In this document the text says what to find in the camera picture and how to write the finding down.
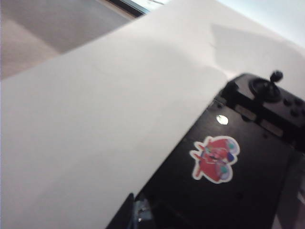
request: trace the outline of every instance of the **floor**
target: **floor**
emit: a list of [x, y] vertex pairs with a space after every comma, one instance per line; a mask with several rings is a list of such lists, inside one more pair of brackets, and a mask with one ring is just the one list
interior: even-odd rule
[[2, 1], [1, 79], [79, 47], [130, 20], [127, 13], [95, 0]]

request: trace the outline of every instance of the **black button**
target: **black button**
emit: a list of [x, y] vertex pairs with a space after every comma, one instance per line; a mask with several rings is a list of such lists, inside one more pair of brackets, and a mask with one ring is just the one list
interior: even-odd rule
[[289, 99], [284, 99], [283, 102], [286, 106], [291, 106], [292, 104], [292, 102]]
[[298, 111], [298, 109], [292, 108], [291, 111], [290, 111], [290, 114], [293, 117], [298, 117], [299, 116], [299, 111]]
[[295, 98], [295, 104], [301, 106], [303, 104], [303, 100], [299, 98]]

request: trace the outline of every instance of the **joystick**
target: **joystick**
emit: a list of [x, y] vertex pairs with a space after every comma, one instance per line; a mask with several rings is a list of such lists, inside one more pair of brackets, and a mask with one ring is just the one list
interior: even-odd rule
[[270, 76], [270, 81], [261, 78], [253, 79], [250, 81], [249, 87], [257, 99], [275, 103], [281, 100], [281, 92], [275, 83], [282, 78], [282, 72], [274, 71]]
[[[150, 211], [129, 210], [138, 217], [123, 228], [270, 229], [276, 212], [283, 229], [294, 228], [305, 103], [275, 85], [282, 78], [228, 82], [135, 198], [144, 195]], [[119, 213], [112, 223], [125, 220]]]

